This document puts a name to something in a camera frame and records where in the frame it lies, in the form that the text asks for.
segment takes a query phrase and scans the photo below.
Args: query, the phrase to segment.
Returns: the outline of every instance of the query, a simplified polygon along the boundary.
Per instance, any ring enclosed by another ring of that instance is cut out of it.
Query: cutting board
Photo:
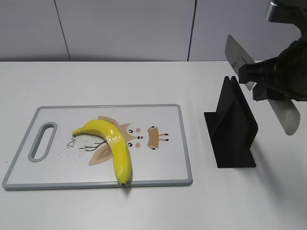
[[[100,137],[71,132],[103,119],[119,128],[129,147],[132,180],[125,187],[192,183],[177,104],[39,107],[3,180],[6,190],[121,187]]]

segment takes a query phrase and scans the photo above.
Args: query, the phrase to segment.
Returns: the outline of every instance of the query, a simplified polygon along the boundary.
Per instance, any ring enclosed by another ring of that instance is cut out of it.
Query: knife handle
[[[299,126],[301,115],[290,99],[285,101],[268,100],[285,133],[293,135]]]

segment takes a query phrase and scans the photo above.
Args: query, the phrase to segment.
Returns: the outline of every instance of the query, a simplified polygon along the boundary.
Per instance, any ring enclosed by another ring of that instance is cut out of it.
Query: black knife holder
[[[235,77],[224,78],[216,112],[204,116],[218,168],[256,167],[250,146],[258,125]]]

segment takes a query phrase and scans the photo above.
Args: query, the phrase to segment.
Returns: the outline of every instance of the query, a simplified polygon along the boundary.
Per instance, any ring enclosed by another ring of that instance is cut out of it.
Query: banana
[[[119,184],[125,185],[131,174],[130,154],[124,137],[112,123],[105,120],[92,120],[82,128],[73,131],[72,134],[76,136],[92,134],[106,140],[112,151],[116,178]]]

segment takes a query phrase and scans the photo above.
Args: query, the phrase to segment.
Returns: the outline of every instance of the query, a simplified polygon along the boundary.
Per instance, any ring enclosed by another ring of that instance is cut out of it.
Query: white table
[[[307,229],[307,104],[289,137],[267,102],[243,92],[258,122],[257,167],[217,169],[204,111],[227,62],[0,63],[0,177],[41,105],[181,105],[193,184],[185,187],[7,192],[0,228],[32,230]]]

